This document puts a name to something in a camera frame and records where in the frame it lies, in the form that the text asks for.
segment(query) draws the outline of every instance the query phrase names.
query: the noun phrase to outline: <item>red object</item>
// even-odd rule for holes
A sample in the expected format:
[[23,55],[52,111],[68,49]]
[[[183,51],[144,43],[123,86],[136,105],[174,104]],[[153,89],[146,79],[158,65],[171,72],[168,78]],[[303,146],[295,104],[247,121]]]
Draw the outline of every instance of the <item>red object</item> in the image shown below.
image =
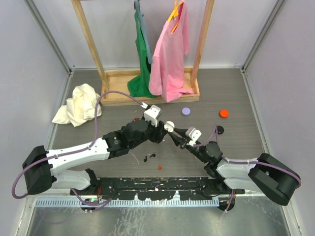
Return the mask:
[[228,117],[228,110],[221,110],[219,115],[222,118],[227,118]]

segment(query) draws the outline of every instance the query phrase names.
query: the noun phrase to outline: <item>white cloth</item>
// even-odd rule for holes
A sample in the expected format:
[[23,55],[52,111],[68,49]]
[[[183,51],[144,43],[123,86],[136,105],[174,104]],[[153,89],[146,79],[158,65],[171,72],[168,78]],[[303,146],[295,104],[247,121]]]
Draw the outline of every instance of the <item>white cloth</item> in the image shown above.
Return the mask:
[[[68,98],[66,105],[57,111],[53,123],[80,126],[88,120],[94,119],[95,105],[99,95],[88,84],[82,84],[74,88],[72,98]],[[97,106],[97,116],[102,114],[100,105]]]

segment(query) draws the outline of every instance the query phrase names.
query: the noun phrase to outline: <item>purple bottle cap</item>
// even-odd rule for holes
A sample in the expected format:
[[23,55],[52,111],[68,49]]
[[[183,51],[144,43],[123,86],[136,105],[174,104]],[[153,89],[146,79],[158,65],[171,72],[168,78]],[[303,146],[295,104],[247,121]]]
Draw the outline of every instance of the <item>purple bottle cap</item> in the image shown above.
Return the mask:
[[184,107],[184,108],[182,109],[182,114],[183,114],[184,116],[188,116],[188,115],[190,114],[190,109],[189,109],[188,107]]

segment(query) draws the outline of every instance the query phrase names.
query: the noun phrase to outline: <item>wooden clothes rack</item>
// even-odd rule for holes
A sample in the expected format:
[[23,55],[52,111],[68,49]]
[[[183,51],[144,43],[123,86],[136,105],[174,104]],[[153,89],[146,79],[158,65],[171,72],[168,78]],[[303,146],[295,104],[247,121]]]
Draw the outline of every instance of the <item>wooden clothes rack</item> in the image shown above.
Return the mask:
[[[102,91],[104,93],[109,90],[119,90],[129,94],[127,88],[127,82],[133,79],[134,77],[140,75],[140,69],[133,70],[105,70],[103,69],[102,62],[100,61],[88,21],[84,14],[81,1],[84,0],[71,0],[75,13],[80,22],[81,28],[83,30],[84,36],[88,43],[89,49],[91,51],[93,60],[96,64],[99,76],[102,80]],[[174,102],[195,102],[199,101],[200,92],[197,81],[197,73],[200,65],[200,60],[202,56],[203,47],[205,44],[205,39],[208,31],[209,21],[212,13],[214,5],[214,0],[207,0],[205,11],[203,14],[203,20],[199,35],[199,41],[197,46],[197,51],[195,55],[195,61],[193,67],[185,67],[185,83],[184,88],[191,89],[194,91],[194,94],[184,94],[178,100]],[[145,102],[147,104],[157,104],[157,103],[166,103],[161,96],[157,96],[156,98],[147,98],[147,97],[137,97],[137,99],[141,102]],[[110,93],[104,96],[101,99],[101,103],[103,106],[119,106],[119,105],[135,105],[137,104],[133,100],[117,93]]]

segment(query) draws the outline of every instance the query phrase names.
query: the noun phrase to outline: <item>blue hanger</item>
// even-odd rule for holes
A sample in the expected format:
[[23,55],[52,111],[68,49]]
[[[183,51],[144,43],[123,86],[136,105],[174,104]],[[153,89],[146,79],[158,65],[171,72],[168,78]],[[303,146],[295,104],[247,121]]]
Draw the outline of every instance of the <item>blue hanger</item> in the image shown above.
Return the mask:
[[148,42],[148,37],[147,37],[147,31],[146,31],[146,27],[144,25],[143,22],[143,14],[140,11],[140,0],[135,0],[133,3],[133,7],[136,10],[136,12],[138,13],[139,16],[139,20],[140,20],[140,28],[142,31],[142,35],[143,35],[143,39],[144,39],[144,43],[146,44],[146,48],[147,48],[147,56],[148,56],[148,63],[152,64],[152,54],[151,54],[151,50],[150,50],[150,46],[149,46],[149,42]]

